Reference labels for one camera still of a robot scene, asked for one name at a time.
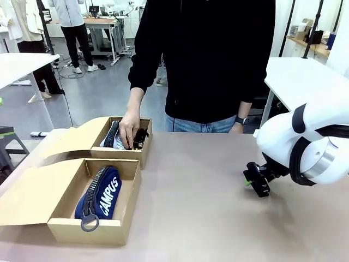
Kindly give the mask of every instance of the black pants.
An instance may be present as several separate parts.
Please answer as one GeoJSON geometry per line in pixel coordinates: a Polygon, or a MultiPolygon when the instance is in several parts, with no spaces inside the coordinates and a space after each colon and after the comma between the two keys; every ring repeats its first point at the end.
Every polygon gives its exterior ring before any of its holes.
{"type": "Polygon", "coordinates": [[[86,63],[89,66],[92,66],[93,64],[92,55],[88,46],[88,36],[87,36],[86,25],[83,24],[80,26],[72,26],[72,27],[62,26],[61,28],[62,28],[64,37],[67,41],[67,47],[68,47],[69,55],[71,58],[71,62],[73,63],[73,66],[75,68],[79,66],[79,57],[77,56],[77,48],[76,48],[76,38],[77,38],[77,41],[79,41],[80,48],[86,63]]]}
{"type": "MultiPolygon", "coordinates": [[[[45,53],[44,41],[22,41],[17,44],[20,53],[45,53]]],[[[61,89],[53,74],[51,64],[47,64],[33,72],[40,91],[45,92],[45,80],[47,89],[51,94],[59,94],[61,89]]]]}

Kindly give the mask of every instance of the zipper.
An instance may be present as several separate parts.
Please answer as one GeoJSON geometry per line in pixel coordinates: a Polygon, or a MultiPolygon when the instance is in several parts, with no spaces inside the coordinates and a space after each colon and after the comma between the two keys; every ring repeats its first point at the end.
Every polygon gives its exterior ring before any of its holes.
{"type": "Polygon", "coordinates": [[[114,147],[115,136],[119,133],[119,121],[114,121],[110,130],[108,131],[107,137],[104,140],[103,147],[114,147]]]}
{"type": "Polygon", "coordinates": [[[108,166],[102,166],[96,176],[94,177],[92,183],[88,187],[85,197],[83,199],[82,204],[82,220],[81,220],[81,228],[85,232],[91,232],[95,230],[99,226],[99,217],[95,214],[95,207],[96,207],[96,194],[97,189],[99,187],[100,181],[102,181],[103,177],[105,176],[106,172],[109,170],[109,168],[112,167],[110,165],[108,166]],[[85,228],[85,225],[91,223],[92,221],[96,220],[96,225],[92,229],[85,228]]]}
{"type": "Polygon", "coordinates": [[[70,24],[71,24],[71,26],[73,26],[73,23],[71,22],[71,18],[70,18],[70,15],[69,15],[69,10],[68,10],[68,6],[67,6],[66,1],[64,1],[64,3],[65,3],[65,8],[67,9],[68,16],[69,16],[70,24]]]}

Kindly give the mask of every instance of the person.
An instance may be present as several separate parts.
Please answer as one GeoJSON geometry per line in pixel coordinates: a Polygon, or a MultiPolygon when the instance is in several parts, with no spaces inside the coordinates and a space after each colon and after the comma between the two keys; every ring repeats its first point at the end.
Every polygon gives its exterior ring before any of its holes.
{"type": "Polygon", "coordinates": [[[84,4],[85,0],[49,0],[49,6],[55,7],[59,18],[59,24],[63,31],[71,62],[73,73],[81,74],[79,57],[77,55],[76,39],[79,41],[81,51],[87,63],[87,71],[98,70],[98,66],[93,64],[91,51],[88,46],[88,35],[86,25],[83,21],[79,4],[84,4]]]}
{"type": "Polygon", "coordinates": [[[135,39],[130,98],[120,122],[133,146],[140,106],[164,56],[170,132],[242,133],[264,84],[275,27],[275,0],[148,0],[135,39]],[[219,40],[217,52],[215,36],[219,40]]]}
{"type": "MultiPolygon", "coordinates": [[[[0,25],[8,28],[9,39],[16,40],[20,53],[45,53],[44,28],[36,0],[0,0],[0,8],[0,25]]],[[[35,70],[33,74],[42,97],[51,98],[46,93],[46,86],[50,94],[64,94],[51,64],[35,70]]]]}

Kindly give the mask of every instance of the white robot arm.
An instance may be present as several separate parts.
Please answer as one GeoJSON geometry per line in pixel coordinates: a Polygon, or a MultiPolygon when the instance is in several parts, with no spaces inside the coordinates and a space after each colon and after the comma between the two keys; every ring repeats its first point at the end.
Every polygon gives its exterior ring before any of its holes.
{"type": "Polygon", "coordinates": [[[264,166],[248,164],[244,172],[260,197],[267,182],[291,174],[294,182],[313,186],[334,183],[349,172],[349,106],[347,99],[327,97],[294,112],[277,115],[255,133],[266,157],[264,166]]]}

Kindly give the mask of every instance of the blue container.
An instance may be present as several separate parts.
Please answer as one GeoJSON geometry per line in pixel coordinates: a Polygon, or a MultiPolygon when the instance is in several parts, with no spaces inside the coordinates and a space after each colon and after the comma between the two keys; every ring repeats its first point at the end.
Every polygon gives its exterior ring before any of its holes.
{"type": "Polygon", "coordinates": [[[336,39],[336,33],[333,32],[329,35],[329,39],[328,39],[328,42],[327,42],[327,50],[332,50],[332,46],[334,44],[334,40],[336,39]]]}

